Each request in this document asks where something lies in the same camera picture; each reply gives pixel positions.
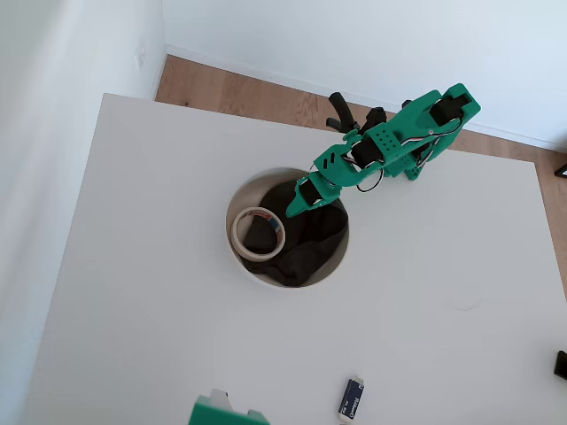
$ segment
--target roll of tape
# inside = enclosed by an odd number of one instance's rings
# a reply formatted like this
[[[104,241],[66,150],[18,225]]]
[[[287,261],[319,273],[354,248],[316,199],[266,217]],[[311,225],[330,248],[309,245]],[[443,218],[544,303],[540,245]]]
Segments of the roll of tape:
[[[276,244],[276,248],[269,254],[256,254],[252,251],[248,251],[245,248],[245,246],[242,245],[242,242],[240,242],[240,240],[238,239],[238,223],[240,223],[240,221],[245,217],[249,217],[249,216],[261,217],[262,219],[267,220],[268,223],[272,226],[272,228],[274,228],[277,237],[277,244]],[[266,208],[262,208],[260,206],[253,206],[250,208],[246,208],[235,218],[235,220],[232,223],[232,229],[230,231],[230,241],[232,242],[232,247],[242,258],[248,259],[255,263],[259,263],[261,261],[267,261],[275,257],[279,253],[279,251],[281,251],[282,248],[284,247],[285,244],[284,225],[273,212],[267,210]]]

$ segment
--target robotic arm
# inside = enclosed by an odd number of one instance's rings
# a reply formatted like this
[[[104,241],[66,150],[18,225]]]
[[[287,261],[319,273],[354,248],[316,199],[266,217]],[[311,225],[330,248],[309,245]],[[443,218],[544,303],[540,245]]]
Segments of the robotic arm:
[[[378,182],[402,172],[415,180],[425,163],[449,147],[462,126],[480,111],[462,84],[443,96],[433,90],[404,102],[389,122],[384,109],[373,108],[362,128],[340,93],[333,93],[329,100],[340,120],[327,119],[327,127],[346,133],[346,143],[331,146],[315,160],[317,171],[298,181],[286,211],[290,218],[333,202],[343,187],[358,186],[373,173],[380,173]]]

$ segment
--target usb drive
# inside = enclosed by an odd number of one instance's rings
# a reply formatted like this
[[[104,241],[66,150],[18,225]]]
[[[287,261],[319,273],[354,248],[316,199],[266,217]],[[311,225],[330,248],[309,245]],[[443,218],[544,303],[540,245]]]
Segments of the usb drive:
[[[359,376],[348,380],[343,401],[338,409],[338,418],[344,423],[353,423],[356,409],[361,402],[364,381]]]

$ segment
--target green 3d-printed bracket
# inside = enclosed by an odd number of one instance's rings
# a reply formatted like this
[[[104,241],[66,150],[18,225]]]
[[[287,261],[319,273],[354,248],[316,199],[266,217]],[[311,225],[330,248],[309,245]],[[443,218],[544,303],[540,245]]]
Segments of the green 3d-printed bracket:
[[[226,392],[212,390],[210,397],[199,396],[189,419],[189,425],[269,425],[260,412],[236,413]]]
[[[449,117],[443,123],[439,112],[432,110],[437,103],[437,110],[441,109],[441,105],[445,107],[445,104],[452,103],[449,108],[453,108],[452,112],[456,109],[457,116]],[[360,130],[353,129],[343,137],[346,143],[331,146],[315,160],[317,171],[298,181],[295,198],[288,206],[286,215],[294,217],[333,202],[340,196],[343,187],[359,185],[376,172],[392,177],[405,172],[409,180],[415,180],[422,172],[423,165],[449,147],[462,126],[478,112],[480,106],[469,91],[464,85],[456,84],[443,96],[433,90],[417,98],[390,121],[379,123],[362,135]],[[367,143],[368,139],[379,149],[381,158],[360,168],[355,166],[355,161],[348,160],[348,155],[356,144]],[[315,201],[311,203],[301,193],[301,186],[307,181],[313,183],[317,192]]]

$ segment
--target white table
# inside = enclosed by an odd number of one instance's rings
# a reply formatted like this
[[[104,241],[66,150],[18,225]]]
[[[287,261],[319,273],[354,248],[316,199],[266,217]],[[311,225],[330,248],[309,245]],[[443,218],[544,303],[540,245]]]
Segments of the white table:
[[[346,257],[309,289],[238,270],[237,187],[339,141],[106,96],[23,423],[182,425],[218,388],[274,425],[333,424],[353,375],[361,425],[567,423],[567,308],[531,163],[447,151],[416,182],[344,190]]]

